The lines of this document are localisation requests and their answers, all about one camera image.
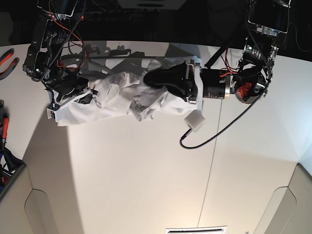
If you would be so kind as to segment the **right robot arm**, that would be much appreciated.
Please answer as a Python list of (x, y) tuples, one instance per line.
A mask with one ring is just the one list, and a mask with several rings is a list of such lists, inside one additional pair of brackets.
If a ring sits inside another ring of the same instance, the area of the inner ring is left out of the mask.
[[(34, 82), (40, 82), (50, 95), (51, 104), (78, 97), (85, 93), (88, 80), (79, 75), (87, 60), (86, 46), (77, 32), (84, 19), (85, 0), (39, 0), (42, 10), (23, 64), (23, 71)], [(81, 48), (81, 59), (70, 67), (61, 59), (64, 48), (76, 45)]]

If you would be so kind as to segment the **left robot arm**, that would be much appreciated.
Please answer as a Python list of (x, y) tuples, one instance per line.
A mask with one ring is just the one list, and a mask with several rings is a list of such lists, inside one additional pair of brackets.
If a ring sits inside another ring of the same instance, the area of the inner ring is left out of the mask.
[(252, 0), (246, 22), (248, 36), (236, 68), (211, 66), (228, 46), (222, 46), (202, 68), (193, 60), (168, 69), (148, 72), (143, 81), (151, 88), (166, 88), (185, 102), (198, 104), (204, 98), (225, 99), (230, 95), (244, 104), (253, 104), (266, 94), (272, 80), (274, 60), (280, 47), (279, 35), (286, 35), (291, 2)]

